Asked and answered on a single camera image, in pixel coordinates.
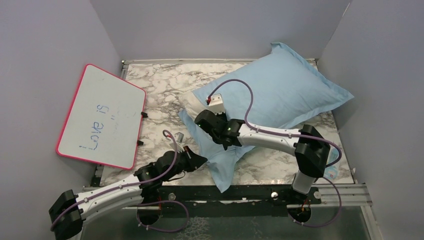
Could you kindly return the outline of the white pillow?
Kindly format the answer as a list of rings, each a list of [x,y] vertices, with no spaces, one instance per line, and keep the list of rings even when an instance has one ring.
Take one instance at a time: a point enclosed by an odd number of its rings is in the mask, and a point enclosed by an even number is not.
[[[192,91],[183,93],[179,97],[179,102],[183,105],[186,113],[193,121],[200,112],[208,108],[194,95]]]

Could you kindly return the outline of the light blue pillowcase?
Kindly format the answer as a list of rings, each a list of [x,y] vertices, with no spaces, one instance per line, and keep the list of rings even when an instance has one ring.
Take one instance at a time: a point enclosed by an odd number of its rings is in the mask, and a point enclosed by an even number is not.
[[[206,106],[207,97],[221,94],[229,119],[247,119],[264,127],[289,129],[318,114],[332,111],[353,98],[346,89],[325,78],[293,49],[281,42],[271,53],[190,90]],[[213,142],[183,108],[179,117],[207,158],[212,179],[225,192],[234,178],[237,161],[251,150]]]

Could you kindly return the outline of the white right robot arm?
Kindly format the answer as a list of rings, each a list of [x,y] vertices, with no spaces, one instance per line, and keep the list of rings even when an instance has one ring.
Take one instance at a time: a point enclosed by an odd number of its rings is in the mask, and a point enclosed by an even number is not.
[[[288,196],[296,204],[306,200],[313,183],[324,176],[331,147],[311,125],[304,125],[301,129],[249,126],[244,120],[227,120],[209,110],[199,113],[194,122],[225,150],[231,146],[253,146],[294,156],[298,172]]]

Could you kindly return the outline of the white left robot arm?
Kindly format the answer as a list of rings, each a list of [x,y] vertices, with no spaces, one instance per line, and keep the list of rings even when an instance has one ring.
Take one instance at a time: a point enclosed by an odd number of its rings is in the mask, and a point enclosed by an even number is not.
[[[81,232],[90,221],[133,204],[152,205],[157,190],[182,172],[194,172],[207,162],[189,148],[180,152],[167,151],[151,162],[113,184],[95,190],[74,193],[64,191],[48,210],[51,232],[57,240],[68,240]]]

